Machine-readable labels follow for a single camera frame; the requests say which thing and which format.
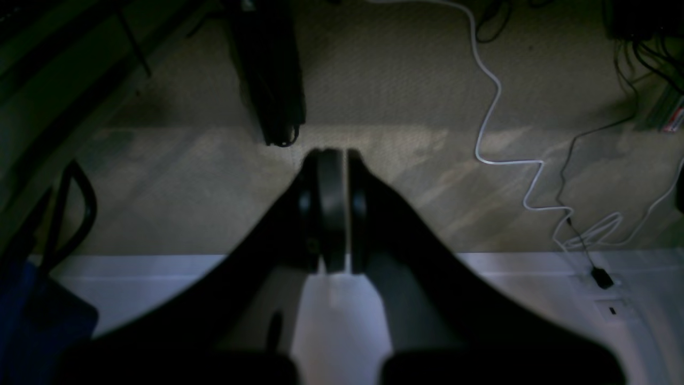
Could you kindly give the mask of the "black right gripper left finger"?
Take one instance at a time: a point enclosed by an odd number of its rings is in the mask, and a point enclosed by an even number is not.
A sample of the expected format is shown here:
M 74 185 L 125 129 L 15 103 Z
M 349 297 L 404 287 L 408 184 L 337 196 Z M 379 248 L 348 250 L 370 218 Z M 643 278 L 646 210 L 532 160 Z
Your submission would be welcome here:
M 241 243 L 190 288 L 59 362 L 61 384 L 299 384 L 306 280 L 344 269 L 344 156 L 309 152 Z

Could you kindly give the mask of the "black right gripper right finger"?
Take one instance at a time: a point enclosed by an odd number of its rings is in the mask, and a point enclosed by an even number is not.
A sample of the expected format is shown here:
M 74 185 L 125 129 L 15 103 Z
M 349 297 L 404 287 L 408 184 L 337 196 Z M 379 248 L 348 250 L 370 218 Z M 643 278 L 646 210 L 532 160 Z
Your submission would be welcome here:
M 383 301 L 393 352 L 381 384 L 624 384 L 605 346 L 494 288 L 348 154 L 352 268 Z

